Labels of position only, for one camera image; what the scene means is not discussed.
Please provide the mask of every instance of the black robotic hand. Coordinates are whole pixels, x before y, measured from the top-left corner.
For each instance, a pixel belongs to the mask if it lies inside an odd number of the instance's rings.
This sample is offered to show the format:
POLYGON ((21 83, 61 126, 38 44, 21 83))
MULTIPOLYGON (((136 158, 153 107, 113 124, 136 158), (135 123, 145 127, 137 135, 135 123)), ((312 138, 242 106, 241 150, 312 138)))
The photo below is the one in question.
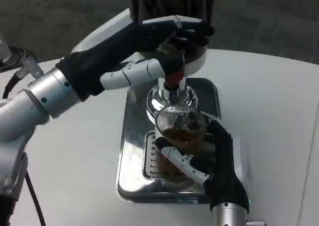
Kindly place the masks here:
MULTIPOLYGON (((126 10, 89 34, 56 67, 69 80, 81 101, 85 101, 104 90, 99 80, 101 75, 115 71, 133 53, 155 50, 160 43, 176 41, 177 37, 183 43, 205 45, 213 32, 202 20, 184 16, 166 16, 138 24, 126 10)), ((182 55, 178 56, 172 65, 182 61, 182 55)))
POLYGON ((221 203, 234 203, 249 213, 247 193, 234 169, 231 134, 215 116, 202 114, 207 121, 205 140, 215 145, 214 159, 207 153, 183 155, 163 137, 156 139, 155 144, 182 172, 204 186, 205 193, 210 196, 211 209, 221 203))

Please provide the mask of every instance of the glass cup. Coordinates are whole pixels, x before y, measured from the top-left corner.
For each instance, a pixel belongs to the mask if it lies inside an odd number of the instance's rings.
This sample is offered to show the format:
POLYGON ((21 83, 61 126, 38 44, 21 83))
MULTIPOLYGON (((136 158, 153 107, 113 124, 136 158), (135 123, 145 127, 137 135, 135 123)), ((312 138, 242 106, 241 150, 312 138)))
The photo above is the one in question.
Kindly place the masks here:
MULTIPOLYGON (((206 134, 207 125, 204 116, 196 109, 170 105, 163 108, 156 116, 155 137, 169 140, 182 154, 199 153, 200 144, 206 134)), ((173 183, 188 179, 163 154, 159 153, 158 168, 173 183)))

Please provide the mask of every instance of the coffee machine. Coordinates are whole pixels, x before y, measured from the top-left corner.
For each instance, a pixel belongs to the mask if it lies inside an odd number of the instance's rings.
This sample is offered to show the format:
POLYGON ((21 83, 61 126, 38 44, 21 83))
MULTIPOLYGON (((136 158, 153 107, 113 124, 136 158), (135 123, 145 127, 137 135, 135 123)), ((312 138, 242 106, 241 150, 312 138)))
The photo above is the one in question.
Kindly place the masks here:
MULTIPOLYGON (((131 15, 138 22, 167 15, 211 22, 212 6, 213 0, 132 0, 131 15)), ((206 50, 207 46, 164 42, 155 51, 139 52, 136 57, 153 58, 159 54, 182 52, 185 75, 191 75, 204 65, 206 50)), ((164 78, 131 87, 127 93, 117 175, 117 189, 124 200, 208 202, 203 187, 192 180, 173 183, 166 179, 167 172, 158 167, 159 151, 154 145, 155 117, 163 107, 172 104, 190 106, 221 118, 217 88, 207 79, 183 78, 174 89, 166 87, 164 78)))

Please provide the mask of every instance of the floor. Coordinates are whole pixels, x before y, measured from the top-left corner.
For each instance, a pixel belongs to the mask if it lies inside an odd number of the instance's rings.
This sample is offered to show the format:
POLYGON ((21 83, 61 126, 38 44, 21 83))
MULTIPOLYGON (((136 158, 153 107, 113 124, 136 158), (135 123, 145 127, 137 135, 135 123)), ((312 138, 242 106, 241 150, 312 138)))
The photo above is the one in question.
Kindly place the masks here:
MULTIPOLYGON (((0 0, 0 31, 40 61, 67 55, 130 0, 0 0)), ((319 64, 318 0, 215 0, 209 47, 319 64)))

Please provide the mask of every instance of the coffee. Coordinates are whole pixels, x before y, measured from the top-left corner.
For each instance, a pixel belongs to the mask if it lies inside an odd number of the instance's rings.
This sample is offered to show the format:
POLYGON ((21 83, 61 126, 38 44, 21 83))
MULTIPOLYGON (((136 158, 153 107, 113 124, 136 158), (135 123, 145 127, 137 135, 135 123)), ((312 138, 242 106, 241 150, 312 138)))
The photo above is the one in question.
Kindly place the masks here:
POLYGON ((191 142, 196 140, 196 135, 194 132, 186 129, 169 129, 163 132, 163 135, 167 139, 191 142))

